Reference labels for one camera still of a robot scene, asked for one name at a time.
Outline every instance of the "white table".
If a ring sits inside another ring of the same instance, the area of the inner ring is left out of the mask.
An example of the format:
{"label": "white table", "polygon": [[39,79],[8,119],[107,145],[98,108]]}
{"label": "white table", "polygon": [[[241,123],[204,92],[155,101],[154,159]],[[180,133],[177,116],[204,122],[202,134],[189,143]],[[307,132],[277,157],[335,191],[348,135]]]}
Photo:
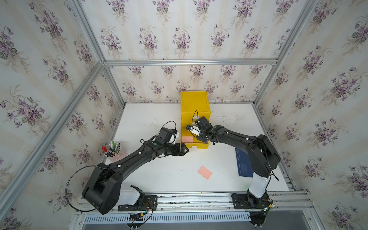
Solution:
{"label": "white table", "polygon": [[[210,123],[222,125],[232,131],[258,136],[264,134],[251,104],[210,104]],[[123,151],[130,154],[141,143],[154,136],[166,122],[176,122],[180,132],[180,104],[128,103],[114,138]],[[165,127],[174,128],[170,122]],[[201,166],[213,174],[209,180],[197,171]],[[271,178],[268,191],[289,191],[279,168],[279,178]],[[246,191],[252,178],[239,177],[235,148],[226,144],[210,143],[208,149],[189,149],[185,156],[167,156],[150,161],[123,181],[145,192],[232,192]]]}

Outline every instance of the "blue notebook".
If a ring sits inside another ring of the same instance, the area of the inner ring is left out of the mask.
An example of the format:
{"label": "blue notebook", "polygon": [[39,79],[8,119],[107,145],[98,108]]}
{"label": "blue notebook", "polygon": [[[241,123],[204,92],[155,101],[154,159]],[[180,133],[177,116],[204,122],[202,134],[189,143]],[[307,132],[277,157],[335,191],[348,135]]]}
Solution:
{"label": "blue notebook", "polygon": [[253,177],[253,169],[248,154],[240,149],[235,149],[236,162],[240,177]]}

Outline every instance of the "pen holder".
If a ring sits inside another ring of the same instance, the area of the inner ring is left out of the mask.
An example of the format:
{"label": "pen holder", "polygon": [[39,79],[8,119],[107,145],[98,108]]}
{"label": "pen holder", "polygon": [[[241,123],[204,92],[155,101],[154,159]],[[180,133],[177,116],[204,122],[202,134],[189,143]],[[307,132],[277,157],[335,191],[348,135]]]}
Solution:
{"label": "pen holder", "polygon": [[118,160],[121,160],[121,159],[123,159],[124,157],[127,156],[127,154],[121,148],[120,148],[119,152],[115,153],[115,154],[116,154],[115,156],[105,155],[106,156],[106,162],[105,162],[106,165],[117,162]]}

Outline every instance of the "wall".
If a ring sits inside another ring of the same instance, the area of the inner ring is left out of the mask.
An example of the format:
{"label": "wall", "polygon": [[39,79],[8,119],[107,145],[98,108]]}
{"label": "wall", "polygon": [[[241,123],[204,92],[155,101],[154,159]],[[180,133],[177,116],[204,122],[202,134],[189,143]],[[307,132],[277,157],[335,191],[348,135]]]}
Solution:
{"label": "wall", "polygon": [[367,229],[368,2],[319,1],[259,105],[326,229]]}
{"label": "wall", "polygon": [[271,65],[132,66],[111,69],[128,102],[178,102],[180,92],[207,91],[212,102],[253,101]]}
{"label": "wall", "polygon": [[[0,2],[0,188],[47,133],[96,64],[67,1]],[[74,210],[65,183],[101,161],[120,108],[99,76],[26,185],[1,229],[65,229]],[[76,205],[91,169],[71,180]]]}
{"label": "wall", "polygon": [[0,6],[2,192],[96,60],[67,2]]}
{"label": "wall", "polygon": [[81,1],[106,60],[276,57],[305,2]]}

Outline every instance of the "pink sticky note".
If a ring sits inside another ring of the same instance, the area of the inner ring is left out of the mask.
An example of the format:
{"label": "pink sticky note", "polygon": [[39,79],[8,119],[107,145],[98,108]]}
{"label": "pink sticky note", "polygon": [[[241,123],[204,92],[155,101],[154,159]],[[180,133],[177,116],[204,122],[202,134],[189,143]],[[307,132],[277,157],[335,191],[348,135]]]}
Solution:
{"label": "pink sticky note", "polygon": [[193,137],[182,137],[181,142],[183,142],[183,143],[193,143]]}
{"label": "pink sticky note", "polygon": [[210,170],[206,169],[203,165],[198,170],[198,173],[200,175],[202,175],[204,178],[206,178],[207,180],[209,180],[209,178],[212,176],[212,172]]}

